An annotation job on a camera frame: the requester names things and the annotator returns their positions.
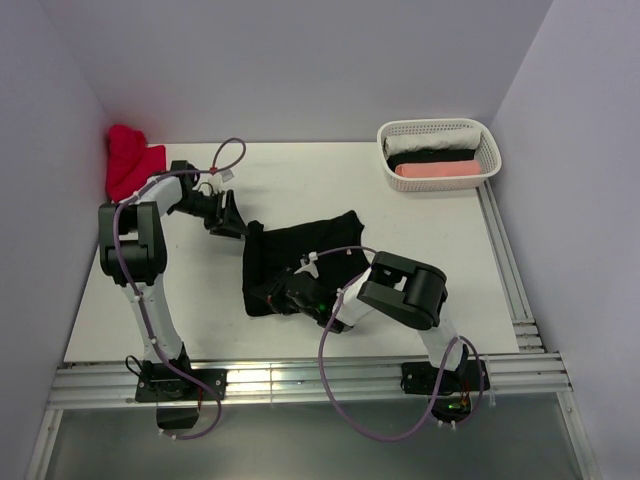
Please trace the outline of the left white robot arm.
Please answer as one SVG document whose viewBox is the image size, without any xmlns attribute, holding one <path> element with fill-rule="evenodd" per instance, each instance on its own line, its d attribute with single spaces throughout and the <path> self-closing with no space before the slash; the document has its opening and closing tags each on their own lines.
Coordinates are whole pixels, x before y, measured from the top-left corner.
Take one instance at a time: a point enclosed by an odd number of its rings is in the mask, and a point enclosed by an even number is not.
<svg viewBox="0 0 640 480">
<path fill-rule="evenodd" d="M 98 210 L 101 269 L 126 295 L 143 340 L 143 358 L 134 361 L 133 371 L 138 402 L 189 401 L 207 389 L 193 372 L 168 306 L 162 218 L 184 213 L 201 219 L 210 234 L 233 239 L 246 237 L 249 229 L 232 190 L 212 188 L 205 194 L 199 189 L 203 173 L 187 161 L 175 161 L 126 199 Z"/>
</svg>

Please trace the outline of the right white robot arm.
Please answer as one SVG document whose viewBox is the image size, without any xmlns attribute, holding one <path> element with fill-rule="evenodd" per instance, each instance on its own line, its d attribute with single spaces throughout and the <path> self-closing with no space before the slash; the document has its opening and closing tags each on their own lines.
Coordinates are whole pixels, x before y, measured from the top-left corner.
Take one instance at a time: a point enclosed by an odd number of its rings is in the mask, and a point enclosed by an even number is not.
<svg viewBox="0 0 640 480">
<path fill-rule="evenodd" d="M 369 252 L 369 265 L 330 286 L 316 264 L 333 255 Z M 346 246 L 309 252 L 300 266 L 287 267 L 272 279 L 248 290 L 249 297 L 278 315 L 300 313 L 330 332 L 352 330 L 375 313 L 416 331 L 432 366 L 435 383 L 452 390 L 468 374 L 468 347 L 445 318 L 447 277 L 435 266 L 369 247 Z"/>
</svg>

